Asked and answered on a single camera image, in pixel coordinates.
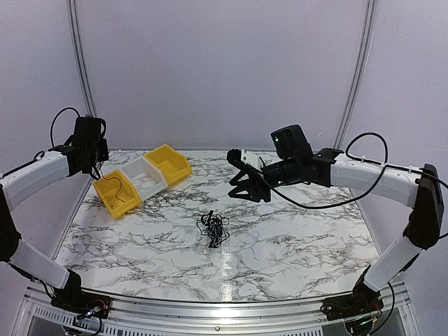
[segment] white bin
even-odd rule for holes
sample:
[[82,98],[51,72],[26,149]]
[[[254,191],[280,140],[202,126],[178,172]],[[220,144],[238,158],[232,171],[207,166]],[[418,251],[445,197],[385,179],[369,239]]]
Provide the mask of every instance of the white bin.
[[124,164],[120,171],[134,185],[142,201],[168,187],[162,172],[144,156]]

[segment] white marble surface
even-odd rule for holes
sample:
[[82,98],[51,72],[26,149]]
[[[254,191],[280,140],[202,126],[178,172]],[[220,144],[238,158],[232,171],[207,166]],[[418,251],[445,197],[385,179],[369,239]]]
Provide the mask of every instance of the white marble surface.
[[[111,153],[103,171],[142,153]],[[226,152],[182,153],[193,174],[117,220],[89,189],[57,257],[81,275],[85,287],[170,300],[304,298],[351,290],[377,257],[354,203],[314,211],[276,195],[270,203],[231,199],[228,182],[237,169],[227,163]],[[317,185],[281,190],[310,205],[350,197],[348,190]],[[230,238],[215,249],[195,225],[212,209],[230,219]]]

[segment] black camera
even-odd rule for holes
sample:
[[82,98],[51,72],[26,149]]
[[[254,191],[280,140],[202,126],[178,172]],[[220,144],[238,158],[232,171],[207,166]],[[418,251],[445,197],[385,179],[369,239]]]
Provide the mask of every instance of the black camera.
[[90,174],[99,179],[99,176],[92,175],[92,169],[96,169],[98,162],[109,159],[105,134],[104,119],[94,118],[91,115],[77,117],[73,134],[64,145],[58,145],[50,151],[58,151],[67,156],[70,176],[82,171],[83,174]]
[[295,158],[297,163],[313,156],[302,128],[299,125],[291,125],[271,133],[272,140],[279,158],[287,160]]

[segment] metal frame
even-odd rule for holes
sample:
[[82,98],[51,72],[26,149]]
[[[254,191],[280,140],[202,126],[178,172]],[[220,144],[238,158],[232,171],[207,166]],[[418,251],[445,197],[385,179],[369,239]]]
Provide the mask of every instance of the metal frame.
[[[410,299],[403,282],[393,285],[395,306],[400,308],[407,336],[419,336],[415,328]],[[298,300],[252,303],[201,303],[154,300],[125,295],[112,297],[109,318],[101,335],[181,336],[181,335],[306,335],[305,332],[321,330],[321,327],[341,323],[327,321],[320,312],[324,297]],[[381,292],[385,308],[391,308],[389,288]],[[13,335],[27,335],[33,316],[71,325],[75,314],[50,306],[50,299],[41,284],[31,282],[22,301]]]
[[67,0],[69,9],[69,21],[71,28],[71,37],[73,48],[75,50],[76,65],[78,69],[79,79],[81,81],[81,88],[84,95],[85,105],[91,116],[97,117],[97,108],[90,89],[87,68],[85,66],[83,44],[81,42],[81,31],[79,28],[78,9],[76,7],[76,0]]
[[377,7],[377,0],[368,0],[365,8],[363,36],[361,38],[358,60],[356,61],[355,73],[349,91],[349,96],[344,107],[341,123],[336,133],[333,148],[340,149],[344,143],[347,130],[349,128],[350,119],[354,113],[356,97],[358,96],[359,87],[361,86],[361,79],[363,77],[365,65],[367,63],[370,42],[372,40],[373,25],[375,22],[375,12]]

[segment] plastic storage bin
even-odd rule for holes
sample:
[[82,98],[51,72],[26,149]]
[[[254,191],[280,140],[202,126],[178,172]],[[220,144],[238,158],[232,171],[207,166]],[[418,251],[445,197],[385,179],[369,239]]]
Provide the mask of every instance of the plastic storage bin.
[[137,190],[119,170],[114,170],[98,181],[94,181],[93,186],[114,218],[120,217],[141,204]]
[[142,201],[168,187],[162,172],[144,156],[123,165],[120,170],[134,185]]
[[169,186],[178,183],[192,173],[187,158],[168,145],[163,145],[144,155],[163,173]]

